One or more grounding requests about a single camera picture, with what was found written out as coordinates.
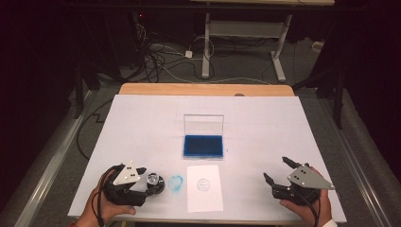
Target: floor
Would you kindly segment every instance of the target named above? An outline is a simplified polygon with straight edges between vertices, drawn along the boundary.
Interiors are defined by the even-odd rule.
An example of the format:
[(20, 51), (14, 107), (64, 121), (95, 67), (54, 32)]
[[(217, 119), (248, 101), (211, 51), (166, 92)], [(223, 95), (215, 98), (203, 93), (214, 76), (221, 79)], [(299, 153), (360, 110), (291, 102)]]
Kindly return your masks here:
[[(311, 50), (312, 44), (308, 39), (296, 44), (285, 44), (280, 57), (287, 77), (284, 84), (293, 85), (308, 78), (319, 56), (319, 53)], [(150, 55), (157, 59), (158, 64), (164, 63), (164, 70), (160, 67), (156, 69), (149, 59), (147, 71), (131, 81), (279, 84), (268, 57), (275, 45), (275, 40), (216, 40), (214, 55), (211, 57), (212, 76), (210, 79), (202, 79), (201, 61), (196, 60), (201, 58), (199, 48), (193, 48), (192, 60), (181, 60), (187, 46), (155, 43), (150, 47)], [(129, 65), (122, 65), (120, 70), (124, 77), (133, 71)], [(67, 217), (67, 213), (87, 165), (85, 156), (90, 157), (101, 132), (102, 122), (109, 111), (110, 100), (121, 86), (105, 75), (99, 75), (99, 81), (101, 87), (98, 91), (86, 93), (85, 109), (79, 119), (73, 119), (76, 107), (72, 105), (70, 113), (31, 166), (1, 214), (0, 226), (68, 226), (73, 220)], [(301, 99), (313, 135), (340, 196), (348, 220), (340, 226), (395, 226), (400, 223), (401, 186), (380, 156), (363, 122), (357, 117), (347, 92), (344, 92), (341, 131), (331, 117), (331, 98), (316, 98), (313, 88), (303, 88), (295, 91), (295, 94)], [(125, 224), (178, 226), (118, 221), (109, 226)]]

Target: blue ink pad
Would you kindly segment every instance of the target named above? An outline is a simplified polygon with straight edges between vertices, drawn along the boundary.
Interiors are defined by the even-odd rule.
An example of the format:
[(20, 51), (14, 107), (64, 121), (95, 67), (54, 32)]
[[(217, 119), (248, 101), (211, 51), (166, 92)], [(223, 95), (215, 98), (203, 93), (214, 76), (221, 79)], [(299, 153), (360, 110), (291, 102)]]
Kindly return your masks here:
[(184, 157), (222, 158), (221, 135), (186, 135), (183, 144)]

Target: clear plastic box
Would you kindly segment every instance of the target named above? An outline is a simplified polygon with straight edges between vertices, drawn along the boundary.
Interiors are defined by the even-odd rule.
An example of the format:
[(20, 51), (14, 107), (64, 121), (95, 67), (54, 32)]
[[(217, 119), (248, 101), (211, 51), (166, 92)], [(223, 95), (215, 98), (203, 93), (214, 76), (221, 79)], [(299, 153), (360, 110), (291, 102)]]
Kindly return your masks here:
[(184, 158), (223, 158), (224, 115), (185, 114)]

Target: sleeve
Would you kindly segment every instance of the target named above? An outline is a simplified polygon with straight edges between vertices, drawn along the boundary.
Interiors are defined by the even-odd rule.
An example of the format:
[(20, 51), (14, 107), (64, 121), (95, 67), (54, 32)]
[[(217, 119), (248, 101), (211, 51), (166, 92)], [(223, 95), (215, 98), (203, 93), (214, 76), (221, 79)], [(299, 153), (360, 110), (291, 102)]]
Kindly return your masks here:
[(337, 227), (337, 223), (333, 219), (331, 219), (327, 223), (325, 223), (323, 227)]

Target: white desk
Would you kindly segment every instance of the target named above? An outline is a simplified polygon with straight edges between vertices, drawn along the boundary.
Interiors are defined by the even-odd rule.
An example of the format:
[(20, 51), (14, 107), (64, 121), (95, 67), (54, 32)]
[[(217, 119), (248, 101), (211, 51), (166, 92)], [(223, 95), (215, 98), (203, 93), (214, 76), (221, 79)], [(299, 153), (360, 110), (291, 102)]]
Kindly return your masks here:
[[(270, 4), (270, 5), (309, 5), (309, 6), (333, 6), (334, 0), (193, 0), (196, 2), (211, 3), (238, 3), (238, 4)], [(217, 21), (210, 20), (210, 13), (206, 13), (204, 50), (202, 73), (203, 78), (209, 78), (210, 64), (210, 36), (237, 36), (255, 38), (278, 38), (278, 45), (275, 51), (270, 52), (271, 60), (280, 82), (286, 81), (286, 76), (279, 60), (286, 40), (287, 32), (292, 15), (287, 15), (282, 23), (267, 22), (238, 22), (238, 21)]]
[[(153, 171), (159, 173), (165, 178), (167, 186), (162, 194), (147, 198), (142, 207), (137, 207), (134, 217), (119, 216), (118, 220), (295, 224), (300, 222), (299, 218), (273, 198), (263, 172), (267, 172), (276, 183), (289, 185), (287, 175), (292, 169), (281, 161), (282, 156), (287, 156), (299, 163), (312, 164), (331, 182), (299, 98), (291, 96), (291, 93), (288, 93), (289, 96), (227, 96), (224, 92), (222, 96), (174, 94), (179, 92), (180, 87), (186, 89), (183, 93), (187, 95), (190, 95), (190, 90), (196, 93), (203, 87), (206, 91), (219, 91), (218, 88), (232, 91), (236, 88), (241, 94), (247, 94), (240, 91), (241, 87), (256, 92), (285, 90), (269, 85), (168, 84), (166, 87), (173, 94), (158, 96), (151, 88), (162, 87), (163, 84), (134, 86), (138, 88), (138, 94), (143, 92), (142, 87), (152, 95), (115, 97), (68, 216), (80, 216), (91, 190), (104, 171), (129, 160), (133, 160), (138, 167), (146, 167), (146, 174)], [(184, 114), (224, 115), (223, 160), (183, 159)], [(188, 213), (186, 169), (203, 165), (218, 165), (223, 211)], [(183, 178), (179, 191), (168, 187), (169, 180), (175, 176)], [(133, 187), (140, 191), (145, 188), (146, 181)], [(346, 221), (335, 191), (330, 191), (329, 197), (334, 220)]]

